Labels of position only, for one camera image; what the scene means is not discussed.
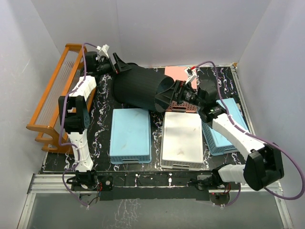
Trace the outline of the pink perforated plastic basket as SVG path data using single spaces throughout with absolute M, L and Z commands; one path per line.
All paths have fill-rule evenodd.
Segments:
M 172 77 L 174 80 L 186 81 L 188 76 L 185 73 L 185 66 L 166 66 L 165 75 Z M 187 102 L 178 104 L 173 101 L 171 105 L 166 109 L 167 112 L 186 112 L 186 113 L 196 113 L 197 108 Z

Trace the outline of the black plastic bucket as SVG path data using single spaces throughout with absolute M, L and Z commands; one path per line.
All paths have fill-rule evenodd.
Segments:
M 112 96 L 121 104 L 129 104 L 139 108 L 164 112 L 168 105 L 156 103 L 155 96 L 169 89 L 174 79 L 156 72 L 128 63 L 130 69 L 115 75 L 112 81 Z

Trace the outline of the white perforated plastic basket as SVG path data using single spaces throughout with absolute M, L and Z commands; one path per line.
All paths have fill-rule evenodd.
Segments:
M 202 121 L 196 113 L 165 112 L 160 166 L 199 171 L 203 165 Z

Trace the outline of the small blue perforated basket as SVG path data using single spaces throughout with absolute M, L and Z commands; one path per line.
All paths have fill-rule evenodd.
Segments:
M 109 157 L 114 165 L 151 162 L 151 125 L 148 110 L 113 110 Z

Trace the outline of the large blue perforated basket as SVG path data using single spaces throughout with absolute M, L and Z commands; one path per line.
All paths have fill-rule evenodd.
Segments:
M 214 120 L 212 128 L 208 124 L 203 123 L 203 134 L 210 154 L 213 156 L 238 152 L 238 148 L 235 147 L 237 142 L 236 137 L 241 136 L 242 133 L 237 130 L 237 125 L 241 129 L 249 131 L 242 113 L 233 98 L 223 99 L 223 101 L 218 100 L 218 103 L 222 107 L 228 108 L 229 115 L 233 119 L 234 124 L 230 122 L 226 114 L 222 114 L 218 117 L 218 120 Z

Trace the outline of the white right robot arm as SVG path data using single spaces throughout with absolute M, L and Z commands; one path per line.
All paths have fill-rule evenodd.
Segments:
M 281 151 L 272 143 L 265 143 L 241 127 L 230 115 L 222 99 L 219 86 L 210 80 L 200 82 L 194 90 L 186 81 L 173 85 L 155 95 L 157 106 L 167 108 L 172 102 L 187 102 L 197 107 L 203 123 L 223 135 L 245 159 L 244 165 L 224 164 L 212 170 L 210 177 L 198 183 L 224 189 L 229 183 L 247 184 L 259 191 L 284 177 Z

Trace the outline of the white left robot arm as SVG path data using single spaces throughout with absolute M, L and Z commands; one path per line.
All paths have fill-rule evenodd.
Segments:
M 63 174 L 64 184 L 94 190 L 99 182 L 93 169 L 93 160 L 88 146 L 87 129 L 90 125 L 90 117 L 87 100 L 96 89 L 96 78 L 105 74 L 118 74 L 123 71 L 126 63 L 117 53 L 113 53 L 115 62 L 112 62 L 106 54 L 99 56 L 97 52 L 88 52 L 83 57 L 84 66 L 78 82 L 70 92 L 58 99 L 60 134 L 65 132 L 69 140 L 67 143 L 60 140 L 59 145 L 71 146 L 75 161 L 75 165 L 67 169 L 73 170 L 75 176 L 65 180 L 65 174 Z

